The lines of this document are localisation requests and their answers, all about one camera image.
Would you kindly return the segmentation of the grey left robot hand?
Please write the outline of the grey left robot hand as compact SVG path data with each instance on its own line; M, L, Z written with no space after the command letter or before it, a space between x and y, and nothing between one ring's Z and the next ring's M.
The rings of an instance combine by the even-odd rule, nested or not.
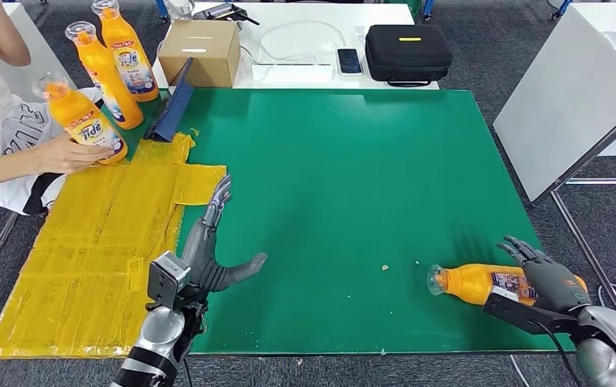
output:
M221 265L215 257L217 231L223 209L231 198L231 175L215 186L203 215L191 228L181 258L191 269L189 283L207 292L221 292L256 275L268 259L260 252L250 261L233 267Z

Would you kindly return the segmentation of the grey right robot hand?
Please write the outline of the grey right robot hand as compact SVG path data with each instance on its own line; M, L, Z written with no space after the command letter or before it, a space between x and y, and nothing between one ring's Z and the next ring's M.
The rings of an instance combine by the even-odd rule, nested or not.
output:
M505 235L496 246L506 252L523 270L527 282L537 293L535 306L570 314L592 304L584 282L567 267L527 242Z

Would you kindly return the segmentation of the person's right hand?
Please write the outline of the person's right hand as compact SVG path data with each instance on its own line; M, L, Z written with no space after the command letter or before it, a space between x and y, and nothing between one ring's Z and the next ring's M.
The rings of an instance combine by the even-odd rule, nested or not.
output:
M68 134L59 135L33 149L32 171L75 173L113 154L111 147L78 144Z

